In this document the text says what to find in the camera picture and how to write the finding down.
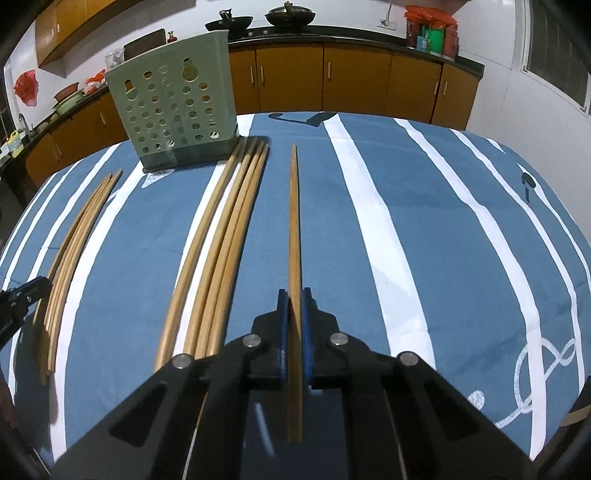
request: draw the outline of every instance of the upper cabinet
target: upper cabinet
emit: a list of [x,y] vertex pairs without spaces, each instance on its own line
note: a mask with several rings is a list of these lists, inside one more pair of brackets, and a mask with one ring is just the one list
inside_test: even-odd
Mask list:
[[385,50],[325,47],[323,109],[382,115],[391,62]]
[[35,21],[38,65],[57,60],[97,27],[139,1],[54,1]]
[[322,110],[321,45],[256,50],[261,112]]
[[465,130],[476,97],[478,79],[452,65],[444,65],[433,125]]

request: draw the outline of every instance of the countertop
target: countertop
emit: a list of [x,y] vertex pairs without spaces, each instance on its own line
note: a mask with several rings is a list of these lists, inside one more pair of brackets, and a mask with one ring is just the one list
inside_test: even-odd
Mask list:
[[[258,45],[278,43],[343,43],[365,47],[384,48],[392,52],[413,55],[440,64],[450,64],[475,75],[479,79],[481,79],[484,74],[484,65],[478,62],[464,57],[458,57],[456,61],[446,60],[435,55],[420,52],[413,48],[408,48],[405,46],[405,42],[405,38],[385,33],[360,30],[358,28],[331,27],[328,25],[308,25],[307,27],[297,30],[286,30],[273,26],[257,27],[246,30],[244,35],[231,35],[228,38],[230,50],[235,50],[241,47],[254,47]],[[71,118],[76,112],[86,107],[89,103],[94,102],[108,91],[109,87],[104,85],[95,93],[84,96],[74,108],[68,111],[67,115],[62,116],[58,120],[49,124],[49,127],[47,127],[42,133],[33,137],[16,158],[10,158],[1,165],[0,176],[2,176],[6,168],[15,163],[15,160],[23,160],[28,153],[35,148],[43,135],[55,131],[65,120]],[[48,121],[52,115],[53,112],[47,117],[46,121]]]

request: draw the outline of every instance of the plastic bag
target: plastic bag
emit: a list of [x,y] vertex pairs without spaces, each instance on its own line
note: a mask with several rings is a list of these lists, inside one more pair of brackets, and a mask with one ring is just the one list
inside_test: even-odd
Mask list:
[[26,106],[37,106],[37,93],[39,93],[39,82],[35,76],[35,70],[28,70],[21,73],[14,84],[14,93]]

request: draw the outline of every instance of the screw head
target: screw head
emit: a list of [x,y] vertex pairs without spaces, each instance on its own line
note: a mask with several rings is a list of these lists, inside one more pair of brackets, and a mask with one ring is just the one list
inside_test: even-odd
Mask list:
[[349,341],[349,337],[346,333],[336,332],[330,336],[330,343],[334,346],[345,345]]
[[254,348],[256,346],[259,346],[261,342],[261,337],[254,333],[250,333],[242,339],[242,343],[244,344],[244,346],[247,346],[248,348]]
[[193,361],[193,357],[187,353],[180,353],[177,356],[175,356],[173,358],[173,365],[176,368],[187,368],[189,365],[191,365],[191,362]]
[[412,352],[403,352],[400,355],[400,361],[407,367],[413,367],[418,363],[418,357]]

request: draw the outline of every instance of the blue tablecloth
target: blue tablecloth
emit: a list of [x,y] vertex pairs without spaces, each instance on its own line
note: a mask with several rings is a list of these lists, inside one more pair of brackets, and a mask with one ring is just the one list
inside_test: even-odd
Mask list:
[[[318,124],[313,115],[239,118],[242,134],[268,136],[271,149],[227,340],[249,332],[287,288],[296,143],[303,285],[319,308],[377,352],[419,353],[535,456],[589,375],[591,251],[582,233],[540,175],[494,141],[366,115]],[[124,142],[58,172],[0,258],[4,288],[47,273],[82,204],[119,168],[68,295],[51,385],[39,383],[28,328],[0,353],[25,435],[50,463],[151,375],[182,260],[223,165],[146,176]],[[244,478],[346,477],[338,395],[310,394],[305,412],[304,443],[287,446],[269,438],[265,402],[253,402]]]

